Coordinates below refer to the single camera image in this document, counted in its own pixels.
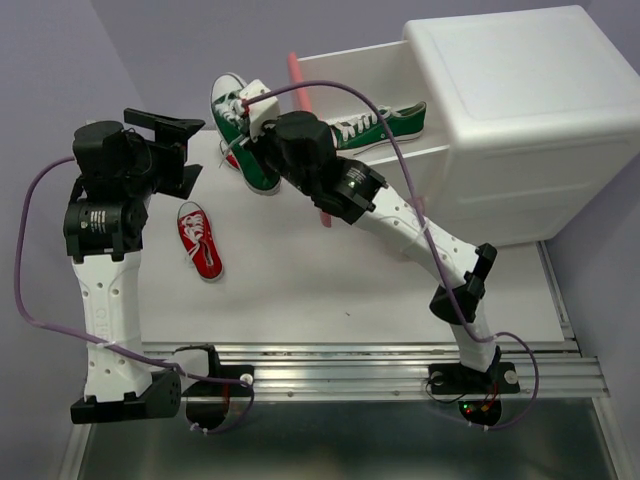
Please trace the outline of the green sneaker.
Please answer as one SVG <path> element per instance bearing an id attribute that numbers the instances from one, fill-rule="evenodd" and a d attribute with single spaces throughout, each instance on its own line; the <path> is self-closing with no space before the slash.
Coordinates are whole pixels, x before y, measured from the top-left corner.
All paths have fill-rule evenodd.
<path id="1" fill-rule="evenodd" d="M 220 75 L 211 89 L 211 115 L 220 141 L 223 140 L 235 155 L 241 169 L 239 173 L 247 187 L 256 194 L 271 196 L 279 191 L 280 176 L 265 174 L 252 153 L 241 145 L 244 133 L 234 103 L 238 100 L 238 93 L 246 85 L 247 82 L 235 73 Z"/>
<path id="2" fill-rule="evenodd" d="M 422 135 L 427 113 L 425 102 L 398 110 L 380 106 L 378 111 L 398 143 Z M 334 122 L 329 127 L 336 150 L 345 155 L 359 155 L 390 143 L 389 135 L 374 113 Z"/>

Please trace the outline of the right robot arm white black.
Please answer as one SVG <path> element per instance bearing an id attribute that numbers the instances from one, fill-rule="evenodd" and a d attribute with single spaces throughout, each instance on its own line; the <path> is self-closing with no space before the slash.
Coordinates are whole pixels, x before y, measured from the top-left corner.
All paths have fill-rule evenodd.
<path id="1" fill-rule="evenodd" d="M 262 166 L 322 212 L 378 237 L 438 281 L 429 309 L 452 330 L 461 381 L 472 390 L 491 384 L 500 353 L 482 300 L 496 248 L 456 238 L 418 212 L 379 172 L 338 155 L 329 126 L 310 112 L 268 120 L 259 132 L 253 148 Z"/>

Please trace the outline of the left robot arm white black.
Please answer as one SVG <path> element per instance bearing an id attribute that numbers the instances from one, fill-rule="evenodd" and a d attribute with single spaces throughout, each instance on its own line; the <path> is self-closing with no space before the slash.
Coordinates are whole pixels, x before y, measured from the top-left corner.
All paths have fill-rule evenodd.
<path id="1" fill-rule="evenodd" d="M 188 141 L 205 123 L 131 108 L 123 116 L 80 127 L 72 142 L 80 175 L 63 235 L 88 337 L 75 424 L 171 418 L 180 406 L 179 369 L 142 359 L 138 279 L 149 199 L 189 197 L 202 167 L 188 164 Z"/>

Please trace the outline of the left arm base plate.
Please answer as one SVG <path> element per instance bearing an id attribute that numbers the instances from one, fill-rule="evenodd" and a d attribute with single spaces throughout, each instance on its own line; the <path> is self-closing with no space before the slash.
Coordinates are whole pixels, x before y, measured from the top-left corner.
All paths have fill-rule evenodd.
<path id="1" fill-rule="evenodd" d="M 180 347 L 169 361 L 179 365 L 191 431 L 210 436 L 243 423 L 255 400 L 253 366 L 223 364 L 213 344 Z"/>

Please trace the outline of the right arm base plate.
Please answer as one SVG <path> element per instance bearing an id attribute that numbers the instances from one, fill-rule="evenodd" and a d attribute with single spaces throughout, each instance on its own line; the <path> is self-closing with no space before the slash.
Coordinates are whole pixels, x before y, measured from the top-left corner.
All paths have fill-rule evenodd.
<path id="1" fill-rule="evenodd" d="M 461 363 L 433 364 L 426 379 L 426 394 L 440 404 L 453 404 L 462 418 L 485 429 L 496 427 L 502 416 L 501 395 L 521 391 L 515 365 L 500 362 L 481 373 Z"/>

